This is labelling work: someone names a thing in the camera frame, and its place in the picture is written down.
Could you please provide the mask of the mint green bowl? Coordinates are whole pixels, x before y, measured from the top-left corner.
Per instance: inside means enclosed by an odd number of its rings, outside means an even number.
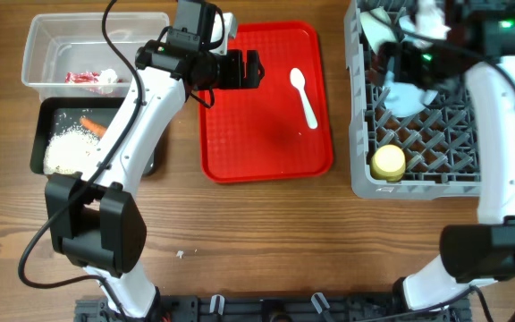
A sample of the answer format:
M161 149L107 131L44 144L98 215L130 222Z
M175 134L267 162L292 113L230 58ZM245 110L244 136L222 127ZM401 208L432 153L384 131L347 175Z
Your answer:
M359 16L361 27L372 51L377 54L379 47L385 42L397 41L390 29L391 19L383 7L378 7Z

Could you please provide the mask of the white plastic spoon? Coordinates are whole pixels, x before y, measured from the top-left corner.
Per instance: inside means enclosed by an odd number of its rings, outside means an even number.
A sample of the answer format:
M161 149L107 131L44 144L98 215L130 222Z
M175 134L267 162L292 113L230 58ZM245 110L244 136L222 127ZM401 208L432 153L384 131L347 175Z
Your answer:
M306 123L311 130L315 130L318 127L317 118L313 111L312 105L308 99L305 85L306 80L299 68L292 68L290 71L290 83L299 92L300 100L303 106Z

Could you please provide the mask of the orange carrot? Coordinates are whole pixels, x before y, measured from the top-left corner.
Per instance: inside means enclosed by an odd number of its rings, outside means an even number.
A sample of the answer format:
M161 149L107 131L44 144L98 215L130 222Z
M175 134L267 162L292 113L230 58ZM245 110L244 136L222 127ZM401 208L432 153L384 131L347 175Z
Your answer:
M103 138L103 136L106 134L106 127L91 121L89 118L81 117L80 118L80 124L90 132L92 132L94 135L99 137L100 139Z

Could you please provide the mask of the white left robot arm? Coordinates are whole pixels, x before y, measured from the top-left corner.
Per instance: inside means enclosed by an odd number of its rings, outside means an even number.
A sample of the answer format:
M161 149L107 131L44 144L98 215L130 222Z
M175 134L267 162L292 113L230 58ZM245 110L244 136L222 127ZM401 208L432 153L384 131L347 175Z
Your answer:
M147 227L135 198L165 128L197 90L255 89L265 76L256 50L221 51L150 40L132 68L134 80L83 167L46 185L53 248L85 270L122 321L162 317L160 292L139 262Z

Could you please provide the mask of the light blue plate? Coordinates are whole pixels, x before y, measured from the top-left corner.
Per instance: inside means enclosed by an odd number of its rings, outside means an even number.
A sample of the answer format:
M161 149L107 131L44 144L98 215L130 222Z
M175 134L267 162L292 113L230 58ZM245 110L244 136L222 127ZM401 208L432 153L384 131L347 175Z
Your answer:
M384 99L384 107L395 117L408 117L422 112L438 95L435 90L423 90L413 84L394 81L394 73L385 76L384 88L389 93Z

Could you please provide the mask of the white tissue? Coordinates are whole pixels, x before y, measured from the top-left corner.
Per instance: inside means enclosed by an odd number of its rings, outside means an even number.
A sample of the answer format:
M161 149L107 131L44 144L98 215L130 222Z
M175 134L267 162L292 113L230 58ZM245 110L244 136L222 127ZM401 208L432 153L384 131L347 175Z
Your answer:
M97 77L97 83L101 85L115 84L118 82L118 74L113 69L103 70Z

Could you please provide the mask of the yellow plastic cup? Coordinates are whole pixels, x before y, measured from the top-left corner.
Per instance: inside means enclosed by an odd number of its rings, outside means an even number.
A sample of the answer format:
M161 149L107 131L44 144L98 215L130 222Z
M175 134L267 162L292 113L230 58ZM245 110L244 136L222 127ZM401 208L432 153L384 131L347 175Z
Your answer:
M406 171L406 160L401 148L388 144L376 150L369 166L374 179L398 182Z

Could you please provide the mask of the red snack wrapper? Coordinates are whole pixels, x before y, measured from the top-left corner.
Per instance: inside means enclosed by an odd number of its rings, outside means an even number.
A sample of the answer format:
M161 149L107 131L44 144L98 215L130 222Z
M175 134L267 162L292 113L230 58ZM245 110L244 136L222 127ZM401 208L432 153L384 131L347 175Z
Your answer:
M86 88L87 91L99 95L110 95L114 91L110 88L110 85L113 84L101 85L97 83L96 77L101 72L68 72L64 82L67 84L90 84L90 87Z

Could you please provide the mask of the light blue bowl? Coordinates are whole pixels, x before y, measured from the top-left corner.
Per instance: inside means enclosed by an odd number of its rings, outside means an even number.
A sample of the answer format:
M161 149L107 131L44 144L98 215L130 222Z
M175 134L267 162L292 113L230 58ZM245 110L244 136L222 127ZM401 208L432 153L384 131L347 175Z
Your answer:
M409 33L416 33L415 24L412 22L412 20L410 19L410 17L408 15L400 17L400 19L398 20L398 23L399 23L399 26L403 30L405 30L405 31L407 31ZM422 40L422 39L419 39L419 38L414 38L414 37L412 37L412 36L410 36L408 34L404 35L403 40L405 42L413 43L418 48L427 48L427 47L432 46L432 43L427 42L427 41Z

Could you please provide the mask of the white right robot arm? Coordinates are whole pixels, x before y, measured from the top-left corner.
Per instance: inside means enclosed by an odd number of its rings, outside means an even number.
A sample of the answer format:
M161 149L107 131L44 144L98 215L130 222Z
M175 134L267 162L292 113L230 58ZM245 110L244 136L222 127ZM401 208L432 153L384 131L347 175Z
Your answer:
M402 282L407 309L436 309L485 284L515 277L515 13L476 12L443 38L385 41L370 78L439 89L462 77L475 113L481 188L474 225L449 225L440 253Z

